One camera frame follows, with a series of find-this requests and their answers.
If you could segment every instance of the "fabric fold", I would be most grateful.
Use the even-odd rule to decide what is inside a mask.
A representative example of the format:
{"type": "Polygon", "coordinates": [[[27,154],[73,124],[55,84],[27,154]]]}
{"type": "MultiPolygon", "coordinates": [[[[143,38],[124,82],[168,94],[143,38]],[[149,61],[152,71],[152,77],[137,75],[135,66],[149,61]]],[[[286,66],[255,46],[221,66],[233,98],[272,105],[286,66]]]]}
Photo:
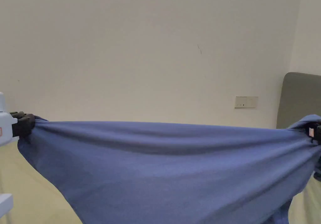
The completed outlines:
{"type": "Polygon", "coordinates": [[[85,224],[283,224],[321,156],[309,122],[321,117],[289,129],[37,119],[18,149],[85,224]]]}

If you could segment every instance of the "bed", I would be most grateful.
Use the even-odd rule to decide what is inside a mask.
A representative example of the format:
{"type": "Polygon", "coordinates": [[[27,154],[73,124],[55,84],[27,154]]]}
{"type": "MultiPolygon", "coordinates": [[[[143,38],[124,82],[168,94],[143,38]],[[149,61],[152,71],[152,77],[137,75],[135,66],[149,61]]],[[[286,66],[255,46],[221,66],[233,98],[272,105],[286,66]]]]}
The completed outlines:
{"type": "MultiPolygon", "coordinates": [[[[277,128],[287,128],[310,114],[321,116],[321,76],[302,73],[285,75],[277,118],[277,128]]],[[[302,193],[294,197],[290,224],[321,223],[321,182],[313,177],[302,193]]]]}

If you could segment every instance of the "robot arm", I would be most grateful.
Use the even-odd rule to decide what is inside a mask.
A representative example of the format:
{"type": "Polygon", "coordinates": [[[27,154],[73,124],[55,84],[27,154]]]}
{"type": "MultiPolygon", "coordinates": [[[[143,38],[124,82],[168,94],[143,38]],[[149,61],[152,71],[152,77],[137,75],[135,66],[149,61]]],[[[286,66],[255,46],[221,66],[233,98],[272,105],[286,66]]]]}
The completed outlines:
{"type": "MultiPolygon", "coordinates": [[[[0,92],[0,146],[19,140],[19,136],[31,134],[35,126],[35,117],[23,112],[5,111],[4,95],[0,92]]],[[[0,218],[13,208],[11,194],[0,194],[0,218]]]]}
{"type": "Polygon", "coordinates": [[[0,146],[19,140],[19,136],[28,136],[35,126],[35,117],[23,112],[5,111],[4,95],[0,92],[0,146]]]}

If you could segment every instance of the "white stand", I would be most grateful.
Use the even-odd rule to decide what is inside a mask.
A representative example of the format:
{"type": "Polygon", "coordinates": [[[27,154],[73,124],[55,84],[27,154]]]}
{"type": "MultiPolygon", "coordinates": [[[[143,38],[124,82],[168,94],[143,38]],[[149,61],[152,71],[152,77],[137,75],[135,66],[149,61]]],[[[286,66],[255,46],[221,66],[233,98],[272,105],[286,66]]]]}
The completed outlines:
{"type": "Polygon", "coordinates": [[[13,208],[13,197],[11,194],[0,194],[0,218],[13,208]]]}

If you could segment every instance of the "wall outlet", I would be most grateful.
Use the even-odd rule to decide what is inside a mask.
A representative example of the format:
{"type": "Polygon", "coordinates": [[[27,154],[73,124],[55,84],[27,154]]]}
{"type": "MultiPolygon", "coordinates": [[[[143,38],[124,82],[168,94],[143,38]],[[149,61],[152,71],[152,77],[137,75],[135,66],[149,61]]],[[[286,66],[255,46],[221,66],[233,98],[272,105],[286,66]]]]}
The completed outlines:
{"type": "Polygon", "coordinates": [[[258,99],[259,98],[257,96],[246,97],[246,104],[245,104],[246,108],[256,108],[258,99]]]}
{"type": "Polygon", "coordinates": [[[247,97],[236,97],[235,99],[235,108],[246,108],[246,99],[247,97]]]}
{"type": "Polygon", "coordinates": [[[257,96],[246,96],[246,97],[237,96],[235,99],[235,108],[236,109],[256,108],[258,99],[259,98],[257,96]]]}

